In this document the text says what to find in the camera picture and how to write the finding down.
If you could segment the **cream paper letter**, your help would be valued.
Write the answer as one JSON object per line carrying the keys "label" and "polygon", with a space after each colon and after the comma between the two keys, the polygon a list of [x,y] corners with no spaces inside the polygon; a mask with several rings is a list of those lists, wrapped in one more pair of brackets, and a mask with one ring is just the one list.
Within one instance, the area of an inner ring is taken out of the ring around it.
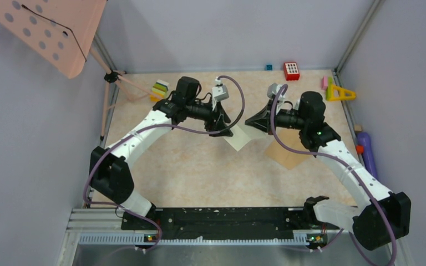
{"label": "cream paper letter", "polygon": [[235,125],[231,132],[232,137],[224,136],[223,139],[235,150],[240,151],[246,144],[255,139],[266,138],[268,134],[252,126]]}

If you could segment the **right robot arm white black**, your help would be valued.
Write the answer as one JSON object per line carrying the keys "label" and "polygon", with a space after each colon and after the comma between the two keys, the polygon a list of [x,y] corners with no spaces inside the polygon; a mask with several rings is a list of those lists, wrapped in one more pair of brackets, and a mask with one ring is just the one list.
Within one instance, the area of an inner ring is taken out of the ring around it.
{"label": "right robot arm white black", "polygon": [[304,154],[323,162],[353,197],[348,206],[327,196],[310,197],[304,203],[303,221],[310,228],[329,223],[349,231],[367,250],[396,241],[409,233],[411,201],[404,192],[394,193],[382,185],[351,154],[337,132],[325,122],[326,106],[321,94],[306,91],[298,109],[277,109],[271,98],[245,124],[275,135],[276,128],[299,131]]}

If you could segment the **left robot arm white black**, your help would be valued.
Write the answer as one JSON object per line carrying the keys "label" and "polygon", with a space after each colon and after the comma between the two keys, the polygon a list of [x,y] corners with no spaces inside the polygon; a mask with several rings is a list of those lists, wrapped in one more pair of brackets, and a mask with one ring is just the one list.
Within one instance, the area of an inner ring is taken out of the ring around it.
{"label": "left robot arm white black", "polygon": [[212,137],[233,135],[234,122],[221,105],[229,92],[220,78],[216,78],[210,99],[203,102],[198,97],[201,84],[183,76],[166,99],[159,100],[142,122],[122,139],[108,148],[96,147],[90,158],[89,185],[111,200],[116,206],[135,213],[134,221],[142,229],[155,224],[154,204],[134,187],[130,167],[159,138],[187,118],[204,122],[203,134]]}

